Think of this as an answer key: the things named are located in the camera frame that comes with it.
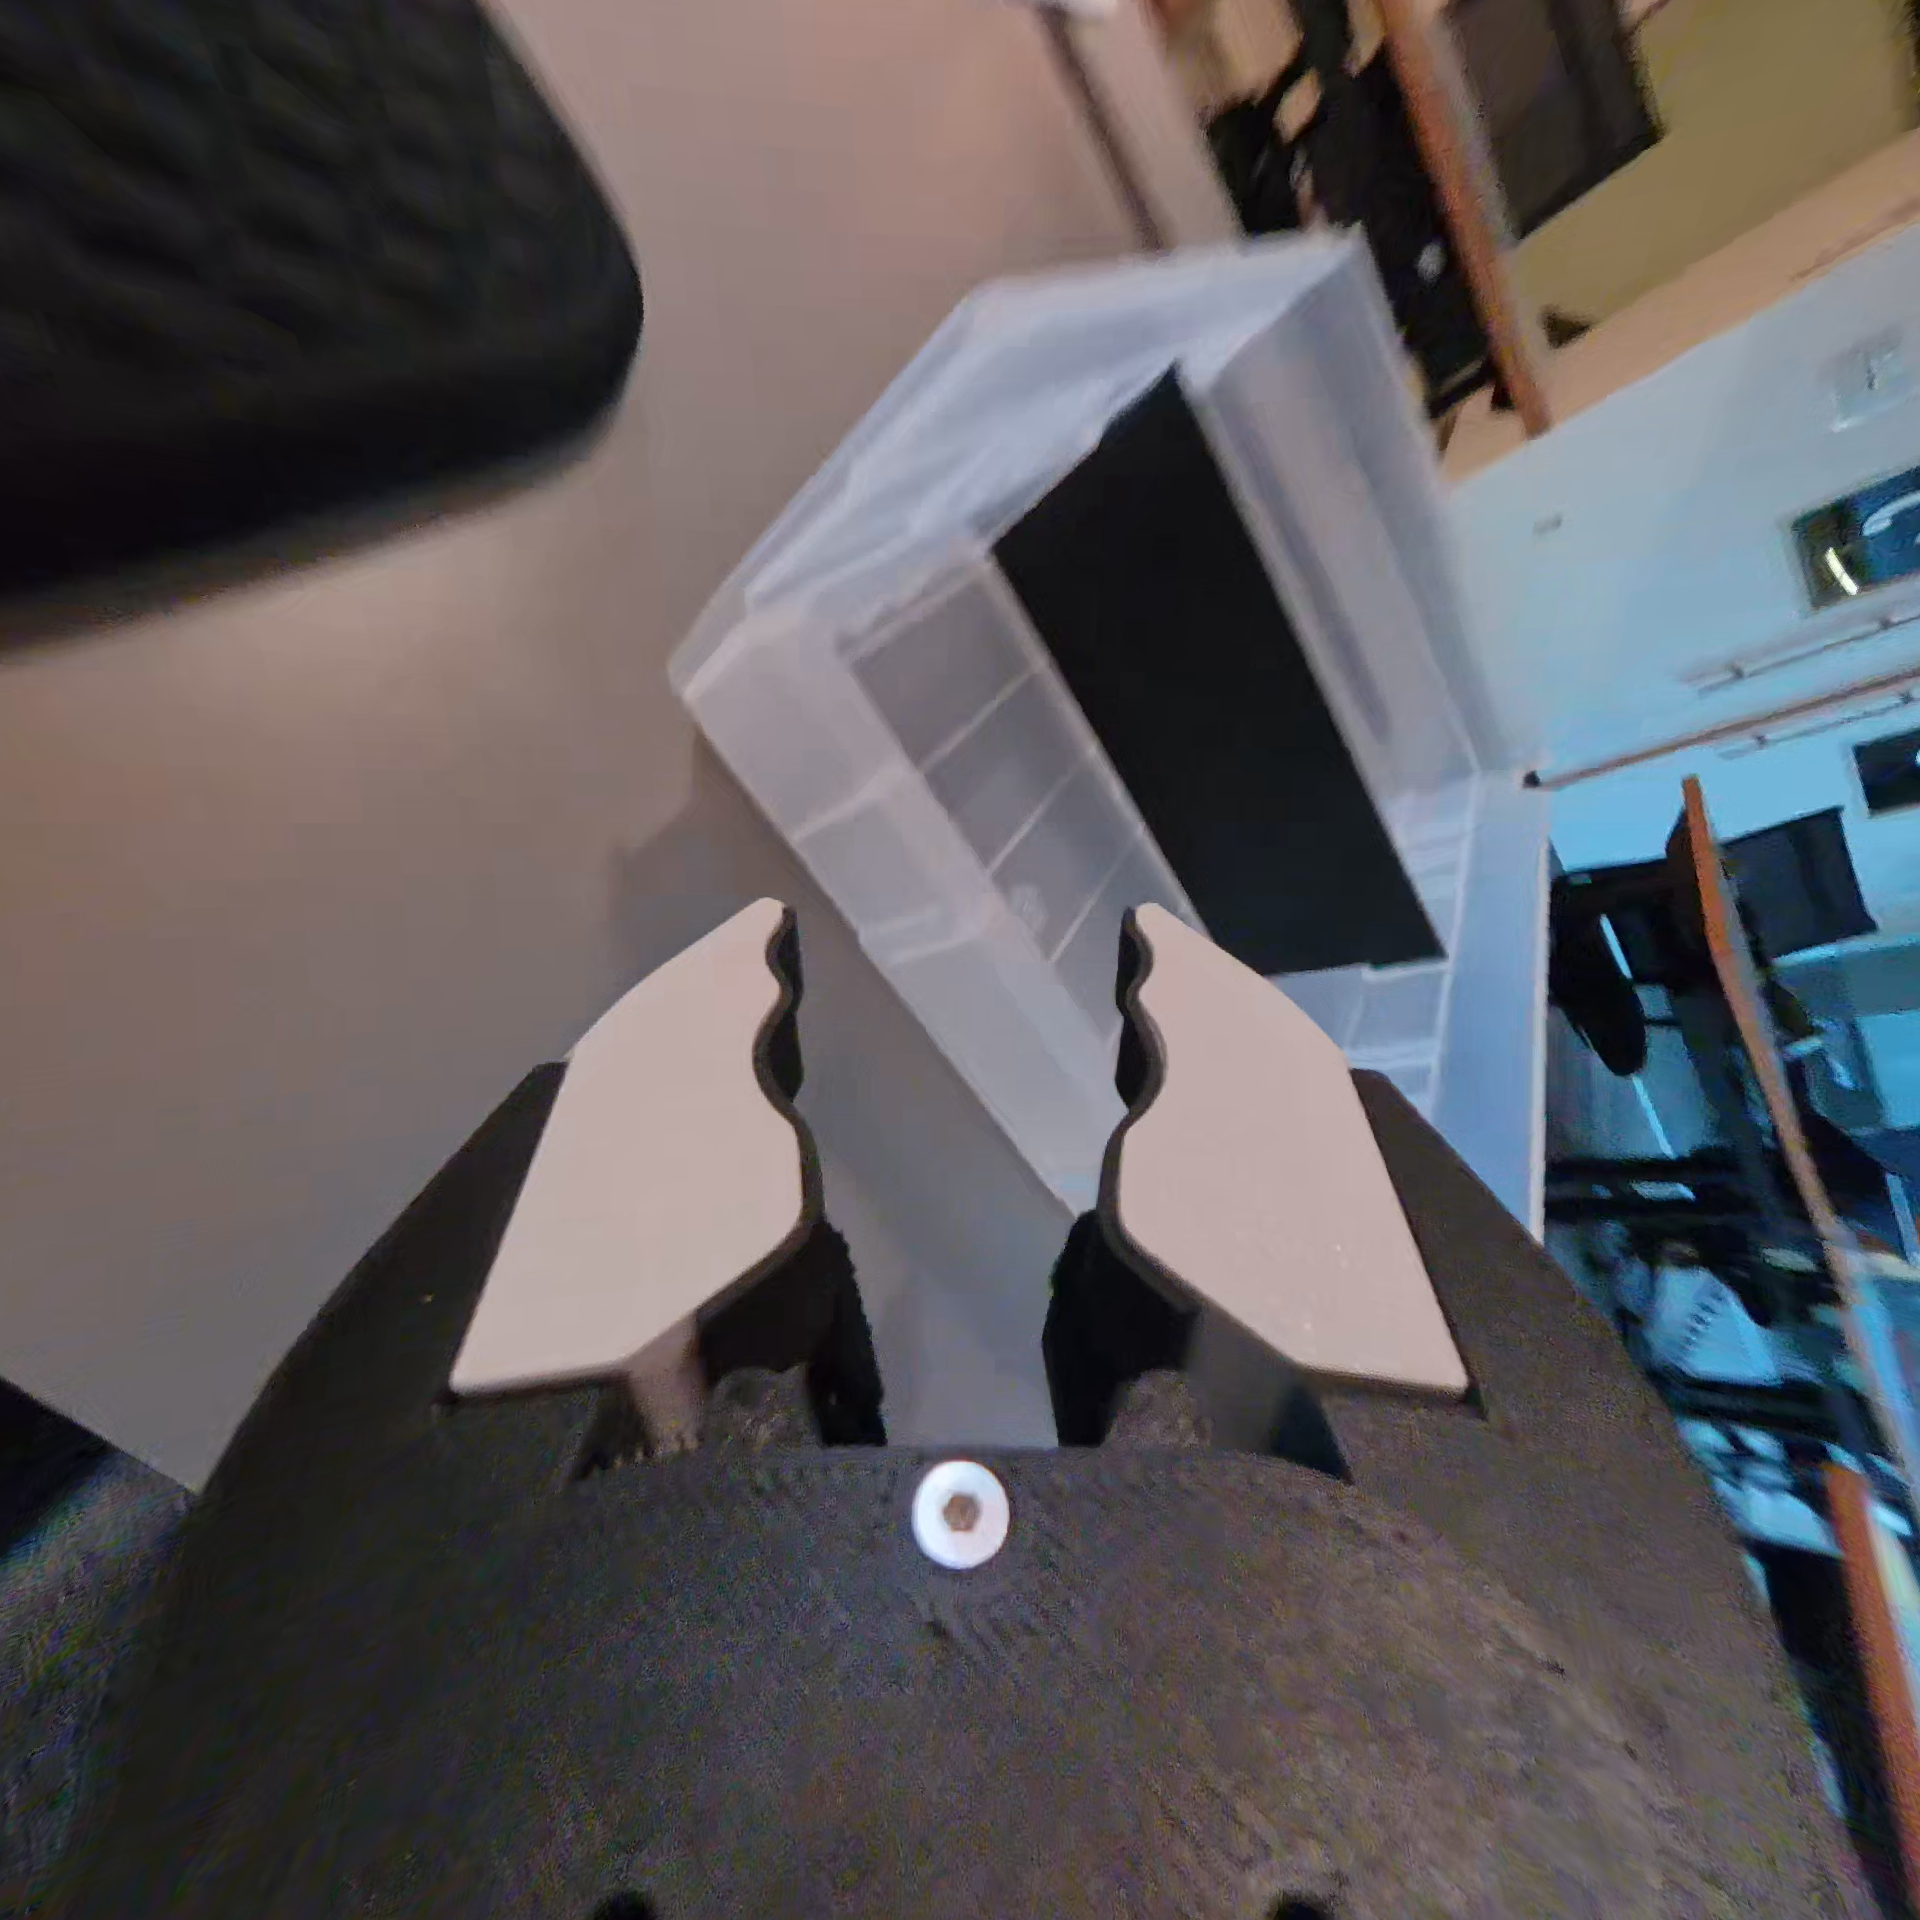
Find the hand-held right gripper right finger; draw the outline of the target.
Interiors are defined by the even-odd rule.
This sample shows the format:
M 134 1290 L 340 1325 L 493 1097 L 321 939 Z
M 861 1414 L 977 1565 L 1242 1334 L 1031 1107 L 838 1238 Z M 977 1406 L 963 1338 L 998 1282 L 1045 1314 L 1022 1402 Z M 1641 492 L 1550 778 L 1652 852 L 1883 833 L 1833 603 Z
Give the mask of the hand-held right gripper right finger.
M 1157 902 L 1119 926 L 1119 1259 L 1315 1386 L 1461 1403 L 1471 1377 L 1354 1070 L 1281 987 Z

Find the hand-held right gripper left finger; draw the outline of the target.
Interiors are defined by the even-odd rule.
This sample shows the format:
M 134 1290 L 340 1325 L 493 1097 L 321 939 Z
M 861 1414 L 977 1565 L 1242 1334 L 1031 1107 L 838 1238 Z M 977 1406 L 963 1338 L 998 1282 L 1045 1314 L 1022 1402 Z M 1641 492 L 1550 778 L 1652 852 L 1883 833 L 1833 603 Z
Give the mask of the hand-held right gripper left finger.
M 451 1364 L 458 1402 L 615 1386 L 644 1433 L 703 1427 L 703 1316 L 825 1219 L 797 951 L 795 913 L 763 895 L 582 1034 Z

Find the clear plastic bin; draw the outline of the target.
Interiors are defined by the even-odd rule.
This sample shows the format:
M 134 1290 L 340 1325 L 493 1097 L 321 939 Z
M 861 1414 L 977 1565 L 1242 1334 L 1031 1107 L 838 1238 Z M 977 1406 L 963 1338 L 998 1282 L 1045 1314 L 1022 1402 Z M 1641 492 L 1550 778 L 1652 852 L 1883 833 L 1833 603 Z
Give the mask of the clear plastic bin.
M 1267 978 L 1535 1233 L 1546 798 L 1497 726 L 1359 238 L 977 287 L 722 582 L 670 684 L 1025 1163 L 1091 1210 L 1119 1119 L 1119 918 L 1204 927 L 991 547 L 1166 370 L 1446 945 Z

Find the black flat pad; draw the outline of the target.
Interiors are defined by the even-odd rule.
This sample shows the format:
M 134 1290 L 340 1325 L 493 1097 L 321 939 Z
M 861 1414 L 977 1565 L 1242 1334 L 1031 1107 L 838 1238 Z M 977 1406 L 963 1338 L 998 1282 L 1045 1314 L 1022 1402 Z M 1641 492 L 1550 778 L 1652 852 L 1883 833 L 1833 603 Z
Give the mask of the black flat pad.
M 1446 956 L 1177 373 L 991 556 L 1215 947 L 1261 975 Z

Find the wooden-edged office table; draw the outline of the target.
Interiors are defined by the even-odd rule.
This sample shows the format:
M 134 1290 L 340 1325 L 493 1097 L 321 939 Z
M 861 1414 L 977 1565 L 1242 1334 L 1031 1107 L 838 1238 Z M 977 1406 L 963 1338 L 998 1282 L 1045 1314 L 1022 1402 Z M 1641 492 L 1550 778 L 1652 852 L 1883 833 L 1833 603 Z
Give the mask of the wooden-edged office table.
M 1673 1035 L 1707 1139 L 1663 1157 L 1550 1159 L 1548 1219 L 1619 1230 L 1649 1267 L 1701 1269 L 1783 1341 L 1783 1374 L 1841 1348 L 1831 1242 L 1899 1254 L 1915 1230 L 1915 1175 L 1825 1111 L 1829 1031 L 1778 974 L 1873 927 L 1835 806 L 1721 842 L 1695 779 L 1663 852 L 1553 878 L 1550 1009 L 1619 1082 Z

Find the black textured mat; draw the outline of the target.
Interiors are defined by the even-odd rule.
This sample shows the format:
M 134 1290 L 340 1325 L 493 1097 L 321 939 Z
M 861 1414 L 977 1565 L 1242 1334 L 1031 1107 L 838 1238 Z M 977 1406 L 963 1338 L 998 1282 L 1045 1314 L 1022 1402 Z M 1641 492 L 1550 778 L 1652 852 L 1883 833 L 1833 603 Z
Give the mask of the black textured mat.
M 2 5 L 4 654 L 569 462 L 639 333 L 491 5 Z

